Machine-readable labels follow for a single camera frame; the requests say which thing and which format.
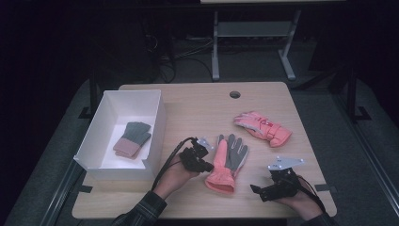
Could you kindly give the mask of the white rectangular box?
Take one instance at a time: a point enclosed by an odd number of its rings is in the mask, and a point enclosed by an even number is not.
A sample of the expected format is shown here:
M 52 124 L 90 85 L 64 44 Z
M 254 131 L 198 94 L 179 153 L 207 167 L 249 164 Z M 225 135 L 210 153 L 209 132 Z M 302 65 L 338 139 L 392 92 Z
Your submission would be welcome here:
M 113 147 L 134 121 L 147 123 L 151 137 L 135 159 L 118 156 Z M 74 160 L 96 180 L 151 181 L 160 169 L 166 121 L 160 90 L 107 90 Z

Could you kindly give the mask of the person's right hand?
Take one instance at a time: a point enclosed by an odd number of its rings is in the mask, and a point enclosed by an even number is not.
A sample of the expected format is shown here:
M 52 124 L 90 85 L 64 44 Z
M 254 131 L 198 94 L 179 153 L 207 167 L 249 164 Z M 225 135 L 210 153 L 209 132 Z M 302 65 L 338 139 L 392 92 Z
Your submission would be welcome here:
M 320 206 L 303 191 L 298 191 L 293 197 L 277 199 L 276 202 L 287 205 L 306 221 L 323 214 Z

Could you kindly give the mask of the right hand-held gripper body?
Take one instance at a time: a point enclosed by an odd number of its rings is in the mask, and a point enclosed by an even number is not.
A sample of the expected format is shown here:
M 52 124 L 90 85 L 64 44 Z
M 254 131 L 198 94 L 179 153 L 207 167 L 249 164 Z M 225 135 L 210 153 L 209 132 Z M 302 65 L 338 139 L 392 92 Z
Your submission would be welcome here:
M 267 166 L 271 174 L 273 185 L 264 187 L 262 194 L 267 194 L 271 201 L 293 197 L 301 188 L 297 174 L 293 167 L 302 165 L 303 159 L 278 156 L 274 163 Z

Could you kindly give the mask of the pink glove with grey palm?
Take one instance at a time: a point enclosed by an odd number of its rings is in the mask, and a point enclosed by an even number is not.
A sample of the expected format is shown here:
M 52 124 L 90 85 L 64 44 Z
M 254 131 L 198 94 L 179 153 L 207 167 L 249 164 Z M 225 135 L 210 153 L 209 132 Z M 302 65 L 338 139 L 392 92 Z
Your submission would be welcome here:
M 217 150 L 214 157 L 214 169 L 206 178 L 205 184 L 213 191 L 223 194 L 233 194 L 235 178 L 246 162 L 248 146 L 240 137 L 230 134 L 220 135 L 217 140 Z

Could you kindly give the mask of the grey metal stand frame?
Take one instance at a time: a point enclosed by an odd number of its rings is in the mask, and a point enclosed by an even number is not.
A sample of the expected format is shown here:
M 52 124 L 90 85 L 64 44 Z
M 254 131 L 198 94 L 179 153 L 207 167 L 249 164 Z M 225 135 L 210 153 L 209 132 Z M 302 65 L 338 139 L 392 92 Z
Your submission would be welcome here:
M 301 15 L 297 10 L 291 21 L 277 22 L 220 22 L 218 12 L 214 13 L 213 51 L 212 51 L 212 79 L 220 79 L 218 60 L 218 40 L 220 38 L 285 38 L 286 42 L 279 49 L 279 59 L 286 73 L 287 79 L 296 80 L 288 54 L 295 36 L 296 28 Z

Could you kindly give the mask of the pink padded ski glove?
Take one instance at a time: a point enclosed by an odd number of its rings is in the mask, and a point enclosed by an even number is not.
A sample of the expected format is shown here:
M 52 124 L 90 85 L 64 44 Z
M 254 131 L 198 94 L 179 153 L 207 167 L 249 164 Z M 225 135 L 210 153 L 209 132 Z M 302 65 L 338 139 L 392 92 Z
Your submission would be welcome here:
M 292 135 L 292 131 L 255 111 L 241 113 L 233 119 L 233 123 L 242 126 L 254 137 L 267 140 L 272 148 L 283 146 Z

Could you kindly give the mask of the person's left hand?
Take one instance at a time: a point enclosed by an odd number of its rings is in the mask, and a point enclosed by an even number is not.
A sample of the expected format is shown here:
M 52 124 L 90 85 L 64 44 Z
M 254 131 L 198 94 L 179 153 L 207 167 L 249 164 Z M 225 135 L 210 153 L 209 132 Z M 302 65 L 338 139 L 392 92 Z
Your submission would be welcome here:
M 182 188 L 190 179 L 199 175 L 198 172 L 187 170 L 182 162 L 176 158 L 168 166 L 153 192 L 165 200 L 173 192 Z

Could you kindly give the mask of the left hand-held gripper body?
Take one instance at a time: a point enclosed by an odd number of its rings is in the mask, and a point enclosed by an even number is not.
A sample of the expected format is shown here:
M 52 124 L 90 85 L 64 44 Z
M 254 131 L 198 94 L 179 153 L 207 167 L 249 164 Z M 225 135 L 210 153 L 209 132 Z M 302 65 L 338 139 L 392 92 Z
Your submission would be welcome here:
M 180 158 L 184 168 L 188 171 L 198 172 L 199 169 L 204 169 L 204 157 L 215 149 L 205 137 L 196 138 L 191 137 L 191 147 L 186 147 L 181 153 Z

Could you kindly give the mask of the black stand leg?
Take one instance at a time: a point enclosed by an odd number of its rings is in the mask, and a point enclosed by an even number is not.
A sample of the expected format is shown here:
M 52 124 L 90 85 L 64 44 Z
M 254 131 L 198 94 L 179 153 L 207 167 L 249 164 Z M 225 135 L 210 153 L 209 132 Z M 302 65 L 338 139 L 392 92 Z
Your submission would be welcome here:
M 363 106 L 357 106 L 357 75 L 353 68 L 349 70 L 347 80 L 346 110 L 349 119 L 353 123 L 358 121 L 370 121 L 372 118 Z
M 79 115 L 79 119 L 88 119 L 92 120 L 98 106 L 98 97 L 97 97 L 97 83 L 96 76 L 92 73 L 89 77 L 89 107 L 84 107 L 81 110 Z

